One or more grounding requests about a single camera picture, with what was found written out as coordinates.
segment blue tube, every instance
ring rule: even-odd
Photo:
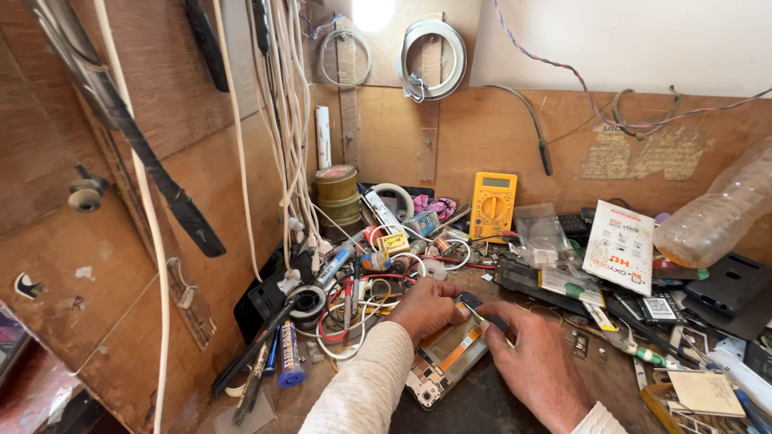
[[[348,245],[344,243],[341,248],[340,252],[335,255],[333,260],[331,260],[326,267],[324,267],[324,270],[319,273],[319,276],[317,277],[317,281],[315,284],[319,288],[324,288],[324,285],[327,284],[327,282],[330,281],[332,276],[335,276],[335,273],[337,273],[338,270],[343,266],[343,264],[348,261],[348,259],[351,257],[351,255],[354,254],[354,246]]]
[[[295,324],[290,320],[285,320],[282,324],[282,374],[279,376],[279,387],[297,386],[305,379],[306,373],[300,367]]]
[[[281,334],[281,327],[277,327],[276,332],[273,334],[273,343],[271,344],[271,351],[268,352],[266,366],[262,369],[263,377],[272,377],[276,374],[276,354],[279,352]]]

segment human hand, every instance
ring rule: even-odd
[[[490,327],[489,321],[480,324],[496,368],[512,393],[553,434],[573,431],[592,409],[592,401],[560,326],[511,303],[483,304],[476,312],[501,317],[507,334],[512,334],[510,340],[516,342],[512,349],[498,327]]]
[[[401,325],[415,347],[422,338],[445,325],[461,324],[469,318],[469,309],[459,309],[453,303],[463,291],[452,283],[419,277],[387,320]]]

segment digital multimeter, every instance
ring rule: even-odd
[[[472,239],[503,235],[504,231],[510,230],[516,186],[517,175],[477,172],[472,199],[472,220],[469,225],[469,236]],[[488,241],[506,244],[501,238],[491,238]]]

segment multimeter dial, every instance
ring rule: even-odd
[[[512,200],[511,193],[480,192],[478,219],[481,223],[494,223],[511,220],[506,203]]]

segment qr code sticker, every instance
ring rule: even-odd
[[[676,319],[676,315],[673,313],[668,301],[664,298],[645,298],[643,302],[646,303],[648,312],[653,318],[658,320]]]

